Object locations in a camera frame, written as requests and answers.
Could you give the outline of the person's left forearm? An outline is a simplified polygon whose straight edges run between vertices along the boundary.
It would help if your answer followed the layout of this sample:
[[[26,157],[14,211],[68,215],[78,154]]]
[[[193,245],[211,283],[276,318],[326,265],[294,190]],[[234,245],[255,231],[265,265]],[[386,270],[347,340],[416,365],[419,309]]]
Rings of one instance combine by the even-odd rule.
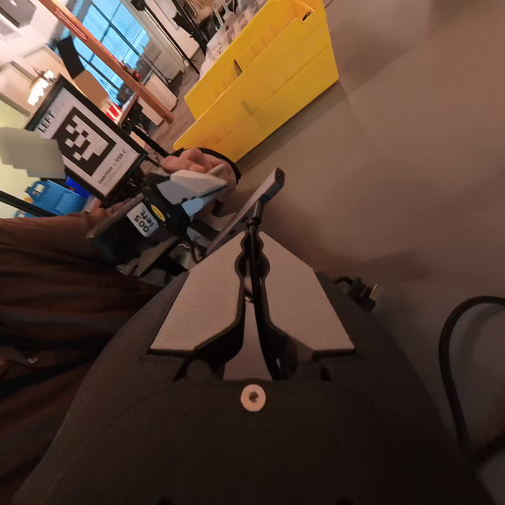
[[[112,254],[87,238],[113,211],[96,208],[55,217],[1,219],[1,249],[116,268]]]

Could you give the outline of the grey usb hub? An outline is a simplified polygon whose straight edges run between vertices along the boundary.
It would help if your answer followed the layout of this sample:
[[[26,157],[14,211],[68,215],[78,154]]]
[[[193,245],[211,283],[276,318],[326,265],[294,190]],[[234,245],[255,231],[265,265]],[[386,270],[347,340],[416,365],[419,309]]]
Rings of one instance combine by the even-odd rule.
[[[262,209],[266,203],[280,192],[285,182],[285,173],[281,168],[276,168],[264,181],[264,183],[252,194],[245,204],[227,222],[210,245],[206,248],[205,256],[208,257],[239,233],[246,231],[248,223],[255,215],[258,203]]]

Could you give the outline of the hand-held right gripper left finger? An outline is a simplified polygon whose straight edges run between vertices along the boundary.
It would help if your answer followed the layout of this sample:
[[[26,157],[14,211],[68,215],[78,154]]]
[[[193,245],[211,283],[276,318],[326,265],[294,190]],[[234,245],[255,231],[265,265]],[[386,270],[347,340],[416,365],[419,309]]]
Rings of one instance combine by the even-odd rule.
[[[224,367],[243,345],[246,233],[189,272],[163,321],[150,352]]]

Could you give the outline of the blue plastic crate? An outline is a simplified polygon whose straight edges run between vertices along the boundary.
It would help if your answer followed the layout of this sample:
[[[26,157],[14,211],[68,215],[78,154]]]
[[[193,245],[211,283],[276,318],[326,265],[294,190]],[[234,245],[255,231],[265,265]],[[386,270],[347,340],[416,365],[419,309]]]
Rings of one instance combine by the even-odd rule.
[[[59,216],[79,213],[92,195],[69,178],[65,182],[71,183],[70,188],[48,179],[36,180],[26,188],[23,201]]]

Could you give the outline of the yellow plastic bin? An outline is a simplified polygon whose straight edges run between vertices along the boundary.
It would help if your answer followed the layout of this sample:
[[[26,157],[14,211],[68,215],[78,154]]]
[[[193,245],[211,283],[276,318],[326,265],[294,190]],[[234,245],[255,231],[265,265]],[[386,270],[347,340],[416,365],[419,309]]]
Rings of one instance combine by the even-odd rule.
[[[186,94],[173,145],[236,162],[338,81],[323,1],[267,1]]]

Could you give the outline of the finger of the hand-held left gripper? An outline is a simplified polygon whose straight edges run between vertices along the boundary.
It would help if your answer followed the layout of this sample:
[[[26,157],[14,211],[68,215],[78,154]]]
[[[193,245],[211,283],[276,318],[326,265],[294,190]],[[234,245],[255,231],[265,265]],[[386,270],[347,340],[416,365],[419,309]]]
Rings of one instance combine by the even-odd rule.
[[[195,216],[201,212],[208,205],[214,204],[214,195],[201,195],[188,199],[181,203],[182,209],[186,212],[190,220],[193,220]]]
[[[209,197],[226,189],[225,180],[207,173],[180,170],[157,184],[157,190],[171,204]]]

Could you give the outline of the black-framed marker sign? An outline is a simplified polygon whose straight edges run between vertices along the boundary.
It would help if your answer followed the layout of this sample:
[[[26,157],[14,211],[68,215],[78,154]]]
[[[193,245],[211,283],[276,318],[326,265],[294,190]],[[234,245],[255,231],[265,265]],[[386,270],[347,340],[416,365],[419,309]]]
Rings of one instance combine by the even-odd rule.
[[[25,130],[55,140],[65,173],[103,203],[115,198],[148,156],[63,76],[50,86]]]

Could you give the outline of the person's left hand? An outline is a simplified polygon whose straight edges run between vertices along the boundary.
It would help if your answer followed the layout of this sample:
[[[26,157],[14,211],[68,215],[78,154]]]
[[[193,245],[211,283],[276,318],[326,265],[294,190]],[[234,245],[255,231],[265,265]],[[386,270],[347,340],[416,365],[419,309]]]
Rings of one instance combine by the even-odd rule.
[[[224,165],[225,180],[229,184],[237,184],[239,175],[226,160],[212,154],[206,154],[198,148],[183,150],[179,155],[169,155],[161,160],[161,168],[167,173],[188,170],[196,173],[209,173],[211,170]]]

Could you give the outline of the black usb-c cable grey plugs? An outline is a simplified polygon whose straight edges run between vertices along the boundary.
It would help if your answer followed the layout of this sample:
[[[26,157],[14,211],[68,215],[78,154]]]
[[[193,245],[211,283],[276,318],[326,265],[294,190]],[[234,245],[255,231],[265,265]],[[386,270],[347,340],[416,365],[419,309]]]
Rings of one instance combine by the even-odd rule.
[[[334,380],[344,382],[363,382],[367,377],[377,374],[382,358],[388,351],[388,340],[383,336],[370,313],[365,311],[359,301],[366,301],[370,308],[374,302],[369,298],[368,287],[358,284],[360,279],[341,278],[333,281],[326,275],[315,273],[321,282],[332,306],[336,310],[345,330],[355,346],[355,352],[339,357],[319,358],[316,361],[302,362],[297,369],[279,369],[269,361],[264,342],[260,271],[258,267],[258,234],[262,226],[262,215],[265,207],[258,203],[255,215],[248,223],[248,232],[244,241],[246,262],[249,268],[251,282],[252,306],[255,310],[258,344],[252,344],[252,330],[246,330],[245,343],[234,361],[232,375],[225,370],[227,378],[251,379],[255,386],[249,389],[266,389],[276,383],[287,382],[301,378],[302,380]]]

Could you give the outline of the grey black office chair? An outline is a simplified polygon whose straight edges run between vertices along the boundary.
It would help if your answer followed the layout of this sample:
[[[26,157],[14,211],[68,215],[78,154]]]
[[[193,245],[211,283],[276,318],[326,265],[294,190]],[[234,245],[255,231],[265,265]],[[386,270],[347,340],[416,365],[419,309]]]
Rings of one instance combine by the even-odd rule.
[[[445,320],[438,341],[439,368],[453,424],[456,429],[458,445],[463,455],[476,469],[485,467],[493,459],[504,453],[504,432],[478,450],[472,448],[464,411],[451,370],[451,338],[464,314],[481,305],[504,307],[504,298],[481,295],[464,300],[451,311]]]

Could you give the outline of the orange wooden beam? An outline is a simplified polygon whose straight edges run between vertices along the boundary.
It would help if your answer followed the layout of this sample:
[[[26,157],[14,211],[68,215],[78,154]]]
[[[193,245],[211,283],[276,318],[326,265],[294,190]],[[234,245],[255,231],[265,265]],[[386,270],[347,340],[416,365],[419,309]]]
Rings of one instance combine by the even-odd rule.
[[[174,121],[174,115],[149,89],[136,81],[121,63],[91,32],[59,1],[39,1],[66,28],[68,28],[93,54],[100,58],[130,87],[139,98],[142,98],[166,123]]]

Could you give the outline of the person's brown jacket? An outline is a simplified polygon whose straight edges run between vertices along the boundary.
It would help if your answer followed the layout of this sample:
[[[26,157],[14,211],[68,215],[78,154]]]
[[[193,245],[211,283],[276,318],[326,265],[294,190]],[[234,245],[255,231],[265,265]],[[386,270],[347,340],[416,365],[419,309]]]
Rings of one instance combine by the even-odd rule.
[[[1,247],[1,504],[41,460],[98,355],[160,287]]]

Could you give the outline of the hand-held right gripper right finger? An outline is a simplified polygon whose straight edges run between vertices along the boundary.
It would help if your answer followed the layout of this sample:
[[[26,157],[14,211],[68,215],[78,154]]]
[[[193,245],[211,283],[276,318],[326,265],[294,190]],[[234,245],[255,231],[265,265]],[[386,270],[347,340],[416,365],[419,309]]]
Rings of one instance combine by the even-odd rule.
[[[264,342],[279,369],[355,352],[314,270],[264,232],[258,234]]]

